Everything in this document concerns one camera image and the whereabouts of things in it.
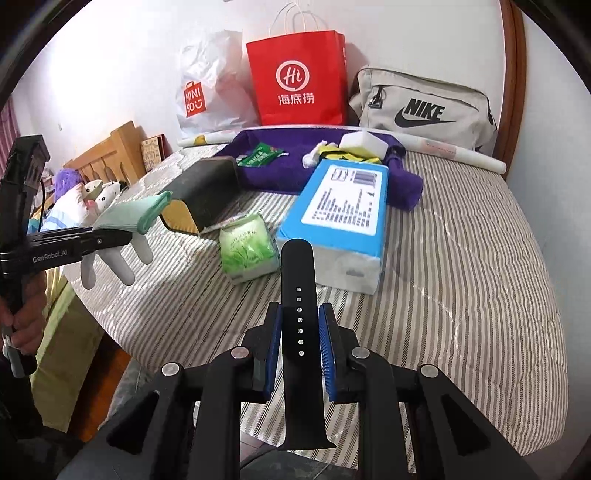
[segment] hi logo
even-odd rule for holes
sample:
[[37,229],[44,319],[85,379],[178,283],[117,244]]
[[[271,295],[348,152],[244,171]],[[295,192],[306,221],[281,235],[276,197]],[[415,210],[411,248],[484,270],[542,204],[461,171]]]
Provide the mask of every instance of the hi logo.
[[281,88],[288,92],[299,92],[310,81],[308,67],[297,60],[287,60],[277,67],[275,78]]

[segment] yellow cloth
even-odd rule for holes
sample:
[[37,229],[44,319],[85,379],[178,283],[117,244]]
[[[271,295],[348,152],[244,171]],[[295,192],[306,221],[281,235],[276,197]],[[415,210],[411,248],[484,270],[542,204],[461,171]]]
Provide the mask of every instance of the yellow cloth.
[[47,270],[47,326],[30,376],[43,423],[66,432],[103,329],[59,268]]
[[331,147],[330,145],[326,145],[325,147],[319,147],[318,154],[320,156],[320,160],[322,160],[323,158],[327,158],[328,160],[350,160],[362,163],[377,163],[379,165],[382,164],[378,157],[362,158],[358,157],[357,155],[353,155],[352,153],[344,152],[340,150],[339,147]]

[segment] purple cloth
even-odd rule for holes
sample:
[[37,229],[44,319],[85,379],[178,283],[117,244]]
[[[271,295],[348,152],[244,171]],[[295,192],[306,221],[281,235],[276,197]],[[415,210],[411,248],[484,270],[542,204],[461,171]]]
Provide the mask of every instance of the purple cloth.
[[[344,134],[351,130],[340,128],[268,128],[244,130],[224,147],[218,155],[250,154],[260,143],[266,143],[289,152],[262,167],[238,167],[238,181],[246,190],[299,194],[310,179],[313,168],[304,168],[301,159],[319,142],[326,140],[337,145]],[[402,159],[406,150],[392,135],[374,134],[384,140],[389,148],[382,163],[388,166],[389,205],[401,210],[412,210],[423,192],[423,179],[404,171]]]

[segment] pillow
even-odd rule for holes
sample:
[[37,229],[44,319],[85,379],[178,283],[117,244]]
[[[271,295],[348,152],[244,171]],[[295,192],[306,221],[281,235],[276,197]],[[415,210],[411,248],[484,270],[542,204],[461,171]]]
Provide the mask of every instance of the pillow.
[[84,185],[79,183],[57,199],[50,214],[43,220],[41,232],[92,226],[99,214],[94,201],[84,200],[85,193]]

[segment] green packet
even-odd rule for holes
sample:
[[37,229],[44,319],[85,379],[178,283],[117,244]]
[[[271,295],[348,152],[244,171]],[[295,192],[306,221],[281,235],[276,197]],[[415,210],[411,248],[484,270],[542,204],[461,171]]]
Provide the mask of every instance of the green packet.
[[249,215],[220,230],[222,270],[235,285],[279,269],[279,252],[261,215]]
[[240,167],[262,167],[275,160],[284,150],[259,143],[250,155],[238,161]]

